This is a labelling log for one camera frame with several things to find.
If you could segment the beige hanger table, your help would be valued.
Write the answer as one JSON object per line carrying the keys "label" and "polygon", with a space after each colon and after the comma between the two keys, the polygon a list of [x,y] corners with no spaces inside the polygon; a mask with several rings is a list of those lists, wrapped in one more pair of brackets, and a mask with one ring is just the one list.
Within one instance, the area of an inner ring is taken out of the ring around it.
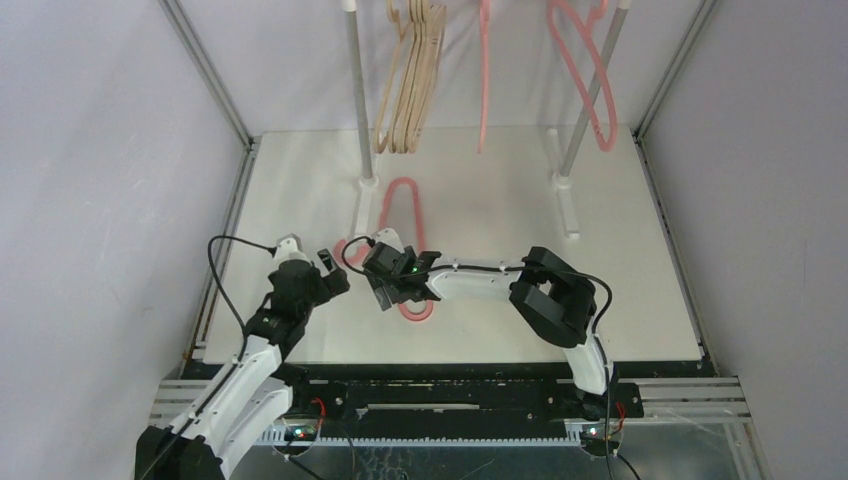
{"label": "beige hanger table", "polygon": [[415,92],[413,99],[412,125],[415,127],[413,134],[414,152],[417,147],[417,142],[421,133],[421,118],[424,115],[425,105],[427,104],[428,88],[431,83],[431,73],[434,65],[434,48],[438,45],[436,28],[436,17],[438,8],[434,8],[429,1],[416,1],[417,7],[412,16],[417,21],[419,45],[419,60],[416,70],[417,76],[415,80]]}

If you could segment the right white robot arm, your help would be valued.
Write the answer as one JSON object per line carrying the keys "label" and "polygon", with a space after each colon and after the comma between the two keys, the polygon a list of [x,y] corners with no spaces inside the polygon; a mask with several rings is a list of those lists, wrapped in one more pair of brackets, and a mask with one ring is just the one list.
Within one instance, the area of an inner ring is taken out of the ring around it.
{"label": "right white robot arm", "polygon": [[516,264],[484,264],[372,241],[359,272],[383,310],[464,298],[509,303],[539,338],[564,351],[584,412],[602,416],[616,405],[614,366],[598,332],[612,289],[551,250],[534,246]]}

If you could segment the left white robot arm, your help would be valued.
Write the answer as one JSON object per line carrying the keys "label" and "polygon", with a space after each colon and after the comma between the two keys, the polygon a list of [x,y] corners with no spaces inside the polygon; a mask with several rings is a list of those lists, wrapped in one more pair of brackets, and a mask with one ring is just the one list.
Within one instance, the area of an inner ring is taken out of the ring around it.
{"label": "left white robot arm", "polygon": [[331,252],[312,262],[291,238],[273,249],[272,289],[244,328],[243,349],[167,426],[151,425],[136,443],[137,479],[227,479],[258,437],[284,414],[311,407],[311,388],[275,373],[320,305],[350,284]]}

